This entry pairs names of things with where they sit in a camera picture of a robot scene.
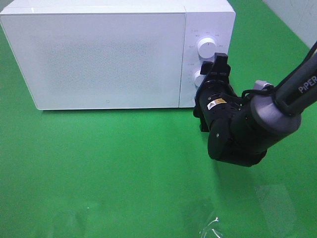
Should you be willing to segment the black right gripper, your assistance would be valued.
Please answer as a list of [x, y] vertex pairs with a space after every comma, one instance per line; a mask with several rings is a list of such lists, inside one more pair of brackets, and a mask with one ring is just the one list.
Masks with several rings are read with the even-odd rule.
[[237, 112], [242, 101], [230, 85], [228, 55], [215, 53], [214, 62], [204, 61], [200, 75], [204, 79], [195, 95], [193, 115], [200, 119], [200, 130], [209, 132], [217, 120], [227, 120]]

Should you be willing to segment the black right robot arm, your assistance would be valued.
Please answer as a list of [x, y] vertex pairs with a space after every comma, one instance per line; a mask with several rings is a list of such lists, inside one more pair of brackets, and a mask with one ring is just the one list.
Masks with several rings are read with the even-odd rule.
[[210, 158], [250, 167], [269, 147], [297, 131], [301, 114], [317, 100], [317, 48], [278, 85], [258, 80], [236, 95], [229, 82], [228, 56], [217, 53], [201, 66], [194, 117], [207, 132]]

